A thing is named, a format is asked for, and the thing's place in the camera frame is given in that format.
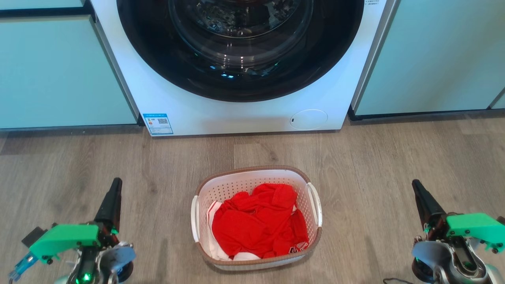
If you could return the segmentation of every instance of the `front-loading washing machine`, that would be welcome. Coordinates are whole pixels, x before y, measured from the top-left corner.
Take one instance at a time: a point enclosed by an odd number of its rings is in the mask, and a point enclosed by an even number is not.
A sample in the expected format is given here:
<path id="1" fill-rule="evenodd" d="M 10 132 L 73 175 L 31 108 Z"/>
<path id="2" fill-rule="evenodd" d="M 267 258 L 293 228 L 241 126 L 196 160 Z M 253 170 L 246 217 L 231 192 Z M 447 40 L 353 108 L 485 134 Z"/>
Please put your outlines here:
<path id="1" fill-rule="evenodd" d="M 152 136 L 342 127 L 386 0 L 92 0 Z"/>

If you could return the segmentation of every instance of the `white plastic basket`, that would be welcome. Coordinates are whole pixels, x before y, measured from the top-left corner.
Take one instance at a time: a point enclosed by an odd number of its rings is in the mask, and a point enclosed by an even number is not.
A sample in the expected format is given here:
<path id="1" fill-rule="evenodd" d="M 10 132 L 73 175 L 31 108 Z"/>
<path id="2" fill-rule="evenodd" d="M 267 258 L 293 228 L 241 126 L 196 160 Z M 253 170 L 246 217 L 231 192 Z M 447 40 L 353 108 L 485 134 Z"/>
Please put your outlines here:
<path id="1" fill-rule="evenodd" d="M 298 208 L 304 215 L 309 235 L 309 246 L 301 252 L 279 257 L 222 261 L 210 256 L 206 212 L 213 201 L 223 202 L 238 192 L 249 192 L 262 183 L 284 183 L 293 186 L 298 194 Z M 323 212 L 321 201 L 309 178 L 300 170 L 287 167 L 254 167 L 237 169 L 207 178 L 197 189 L 191 204 L 191 229 L 193 238 L 204 259 L 223 270 L 257 270 L 292 263 L 307 256 L 321 238 Z"/>

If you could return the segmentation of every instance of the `laminate flooring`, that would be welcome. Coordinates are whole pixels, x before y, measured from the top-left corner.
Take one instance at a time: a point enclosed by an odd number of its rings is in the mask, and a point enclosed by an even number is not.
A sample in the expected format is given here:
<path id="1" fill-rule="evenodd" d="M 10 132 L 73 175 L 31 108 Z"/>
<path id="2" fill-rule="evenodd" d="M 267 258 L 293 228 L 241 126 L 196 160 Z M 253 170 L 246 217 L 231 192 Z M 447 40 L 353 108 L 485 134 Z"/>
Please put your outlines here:
<path id="1" fill-rule="evenodd" d="M 192 197 L 211 174 L 258 165 L 308 175 L 323 206 L 321 241 L 299 263 L 219 272 L 194 244 Z M 505 118 L 156 139 L 144 128 L 0 133 L 0 283 L 27 253 L 27 233 L 91 220 L 114 177 L 123 179 L 119 237 L 137 252 L 130 284 L 420 283 L 411 272 L 422 234 L 412 179 L 447 212 L 505 216 Z M 505 274 L 504 255 L 479 253 Z M 18 283 L 53 283 L 69 271 L 64 261 L 38 263 Z"/>

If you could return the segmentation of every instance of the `blue part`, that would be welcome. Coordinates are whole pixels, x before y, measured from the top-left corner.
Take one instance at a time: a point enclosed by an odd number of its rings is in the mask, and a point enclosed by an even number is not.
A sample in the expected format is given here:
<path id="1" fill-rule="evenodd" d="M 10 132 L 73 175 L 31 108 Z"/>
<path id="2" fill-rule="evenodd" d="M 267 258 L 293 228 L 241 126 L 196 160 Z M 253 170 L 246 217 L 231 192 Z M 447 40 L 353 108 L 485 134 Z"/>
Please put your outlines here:
<path id="1" fill-rule="evenodd" d="M 29 252 L 20 262 L 18 262 L 18 264 L 16 264 L 14 270 L 9 273 L 9 278 L 12 279 L 12 281 L 17 282 L 19 278 L 21 278 L 21 275 L 37 261 L 38 258 Z"/>

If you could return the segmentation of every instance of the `light green cabinet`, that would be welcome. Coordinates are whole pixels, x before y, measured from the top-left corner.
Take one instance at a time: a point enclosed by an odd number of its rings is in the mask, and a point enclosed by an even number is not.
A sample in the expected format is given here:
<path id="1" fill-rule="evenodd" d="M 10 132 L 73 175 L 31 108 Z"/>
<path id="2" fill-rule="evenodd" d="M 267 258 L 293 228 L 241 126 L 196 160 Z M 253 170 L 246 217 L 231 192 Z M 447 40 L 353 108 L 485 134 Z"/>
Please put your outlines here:
<path id="1" fill-rule="evenodd" d="M 0 0 L 0 10 L 82 7 L 84 0 Z"/>
<path id="2" fill-rule="evenodd" d="M 355 114 L 486 109 L 505 82 L 505 1 L 397 3 Z"/>
<path id="3" fill-rule="evenodd" d="M 0 19 L 0 128 L 135 124 L 89 16 Z"/>
<path id="4" fill-rule="evenodd" d="M 505 95 L 502 95 L 501 98 L 494 104 L 494 109 L 505 109 Z"/>

